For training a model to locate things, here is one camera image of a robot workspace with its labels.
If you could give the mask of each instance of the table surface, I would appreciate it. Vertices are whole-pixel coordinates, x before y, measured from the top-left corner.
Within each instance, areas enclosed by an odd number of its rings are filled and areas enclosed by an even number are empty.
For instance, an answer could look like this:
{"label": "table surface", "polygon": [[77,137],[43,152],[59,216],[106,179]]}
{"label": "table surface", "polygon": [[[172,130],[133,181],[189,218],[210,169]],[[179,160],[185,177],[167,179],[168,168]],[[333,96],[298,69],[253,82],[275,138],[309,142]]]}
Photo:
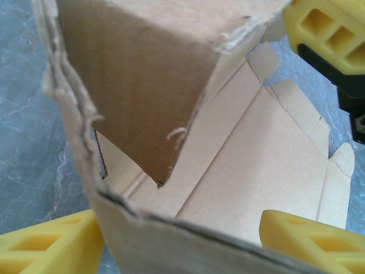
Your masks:
{"label": "table surface", "polygon": [[[57,104],[40,90],[45,57],[30,1],[0,5],[0,233],[90,207],[66,142]],[[330,156],[344,142],[355,151],[347,229],[365,234],[365,146],[352,141],[336,89],[289,49],[272,43],[283,64],[266,82],[293,79],[331,128]],[[119,273],[107,249],[99,273]]]}

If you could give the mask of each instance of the cardboard box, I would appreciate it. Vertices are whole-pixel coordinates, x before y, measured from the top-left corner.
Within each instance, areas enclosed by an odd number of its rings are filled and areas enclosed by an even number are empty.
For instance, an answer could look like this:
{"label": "cardboard box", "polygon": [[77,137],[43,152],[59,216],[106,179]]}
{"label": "cardboard box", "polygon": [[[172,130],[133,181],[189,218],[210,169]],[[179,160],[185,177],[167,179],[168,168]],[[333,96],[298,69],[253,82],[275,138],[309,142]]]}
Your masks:
{"label": "cardboard box", "polygon": [[256,244],[266,209],[345,228],[352,148],[344,145],[329,160],[329,127],[295,83],[262,87],[278,66],[268,43],[243,62],[197,115],[174,172],[160,189],[100,136],[106,163],[115,164],[108,157],[117,154],[122,163],[109,172],[123,170],[105,182],[144,210]]}
{"label": "cardboard box", "polygon": [[57,0],[70,62],[105,117],[95,128],[160,186],[204,104],[260,41],[284,36],[288,2]]}

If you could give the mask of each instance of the marble countertop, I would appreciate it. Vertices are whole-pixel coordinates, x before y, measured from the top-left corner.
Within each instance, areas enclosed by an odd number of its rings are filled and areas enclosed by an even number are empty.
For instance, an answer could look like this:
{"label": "marble countertop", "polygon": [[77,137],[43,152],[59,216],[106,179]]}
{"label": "marble countertop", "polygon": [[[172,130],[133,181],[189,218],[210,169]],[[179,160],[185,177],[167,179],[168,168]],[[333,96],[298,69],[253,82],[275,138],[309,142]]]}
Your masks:
{"label": "marble countertop", "polygon": [[[30,1],[0,5],[0,233],[90,207],[75,172],[57,104],[40,90],[45,58]],[[330,125],[330,156],[354,148],[347,229],[365,234],[365,146],[352,141],[335,87],[293,54],[287,39],[272,43],[283,61],[267,84],[293,79]],[[107,249],[99,273],[119,273]]]}

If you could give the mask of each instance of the gray marble surface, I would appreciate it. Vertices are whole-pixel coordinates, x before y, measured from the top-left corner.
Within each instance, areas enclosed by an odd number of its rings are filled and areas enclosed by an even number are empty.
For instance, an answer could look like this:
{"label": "gray marble surface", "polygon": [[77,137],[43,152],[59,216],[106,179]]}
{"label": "gray marble surface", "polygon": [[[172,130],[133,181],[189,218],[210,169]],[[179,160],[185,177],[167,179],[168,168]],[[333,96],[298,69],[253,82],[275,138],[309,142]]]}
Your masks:
{"label": "gray marble surface", "polygon": [[[291,53],[287,40],[273,43],[283,61],[268,84],[291,78],[331,127],[330,154],[343,142],[356,155],[347,229],[365,234],[365,146],[351,140],[335,88]],[[44,53],[28,0],[0,3],[0,233],[90,207],[72,165],[58,106],[40,91]],[[105,249],[99,273],[119,273]]]}

